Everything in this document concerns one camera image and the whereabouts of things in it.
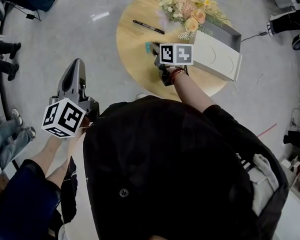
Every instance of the round wooden table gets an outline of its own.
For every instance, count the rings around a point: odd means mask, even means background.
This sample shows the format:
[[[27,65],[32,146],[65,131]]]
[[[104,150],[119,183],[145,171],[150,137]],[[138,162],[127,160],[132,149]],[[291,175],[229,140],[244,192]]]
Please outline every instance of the round wooden table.
[[[159,69],[155,66],[155,57],[146,52],[146,42],[187,43],[180,40],[180,27],[173,32],[160,34],[144,26],[133,23],[140,21],[161,29],[156,11],[160,9],[159,0],[134,0],[124,10],[116,29],[116,45],[119,56],[132,78],[149,92],[164,99],[179,101],[174,86],[164,86]],[[188,66],[189,76],[209,96],[219,92],[227,82],[195,66]]]

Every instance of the bracelet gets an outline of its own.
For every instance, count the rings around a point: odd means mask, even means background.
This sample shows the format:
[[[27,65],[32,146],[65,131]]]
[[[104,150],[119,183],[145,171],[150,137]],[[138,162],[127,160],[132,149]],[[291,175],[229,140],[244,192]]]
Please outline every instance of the bracelet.
[[[172,73],[170,73],[170,80],[174,77],[175,74],[177,74],[178,72],[183,71],[183,69],[181,68],[177,68],[175,71],[173,71]]]
[[[185,73],[185,71],[183,69],[178,70],[178,72],[174,71],[175,74],[173,74],[173,76],[171,77],[171,83],[174,85],[175,84],[175,79],[177,77],[177,75]]]

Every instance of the pen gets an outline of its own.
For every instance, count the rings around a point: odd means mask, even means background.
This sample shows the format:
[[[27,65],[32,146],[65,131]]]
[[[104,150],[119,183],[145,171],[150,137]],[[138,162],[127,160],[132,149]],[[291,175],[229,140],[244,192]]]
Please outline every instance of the pen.
[[[144,23],[142,23],[142,22],[140,22],[140,21],[133,20],[133,22],[134,22],[134,23],[137,23],[137,24],[139,24],[139,25],[141,25],[141,26],[144,26],[144,27],[146,27],[146,28],[148,28],[148,29],[151,29],[151,30],[153,30],[153,31],[157,31],[158,33],[160,33],[160,34],[162,34],[162,35],[165,34],[164,31],[162,31],[162,30],[160,30],[160,29],[158,29],[158,28],[155,28],[155,27],[153,27],[153,26],[149,26],[149,25],[147,25],[147,24],[144,24]]]

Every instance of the floor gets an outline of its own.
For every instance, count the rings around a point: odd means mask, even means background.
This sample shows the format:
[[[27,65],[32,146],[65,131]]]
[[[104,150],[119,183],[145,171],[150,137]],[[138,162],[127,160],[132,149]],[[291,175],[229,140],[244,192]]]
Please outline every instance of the floor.
[[[35,155],[49,134],[41,122],[49,97],[56,94],[58,82],[76,58],[85,62],[86,94],[105,110],[110,104],[132,101],[148,92],[126,72],[116,46],[116,28],[125,7],[132,0],[59,0],[44,19],[26,19],[13,9],[7,16],[4,34],[7,42],[22,42],[17,54],[20,71],[12,82],[4,80],[9,108],[19,109],[24,122],[34,126],[36,139],[17,159]],[[270,15],[280,13],[273,0],[217,0],[242,38],[267,31]],[[92,15],[109,12],[109,16],[92,21]],[[260,139],[282,158],[289,150],[283,136],[290,128],[293,108],[300,94],[300,51],[291,48],[298,32],[284,32],[274,37],[259,36],[244,41],[240,74],[236,86],[249,93],[263,74],[251,95],[240,94],[229,82],[212,98],[256,135],[275,125]],[[66,158],[66,141],[57,154],[53,168]]]

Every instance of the sleeve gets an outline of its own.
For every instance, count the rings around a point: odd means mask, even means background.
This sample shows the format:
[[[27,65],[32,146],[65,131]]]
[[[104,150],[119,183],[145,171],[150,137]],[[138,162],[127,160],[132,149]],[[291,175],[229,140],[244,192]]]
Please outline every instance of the sleeve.
[[[252,161],[255,154],[263,155],[269,160],[271,168],[279,183],[288,186],[287,178],[275,155],[264,145],[256,135],[239,124],[228,112],[218,105],[208,107],[203,113],[222,135],[224,141],[242,159]]]
[[[218,105],[208,107],[203,115],[206,116],[216,130],[223,136],[224,140],[234,149],[236,153],[250,153],[258,147],[266,146],[250,130],[239,124],[228,112]]]

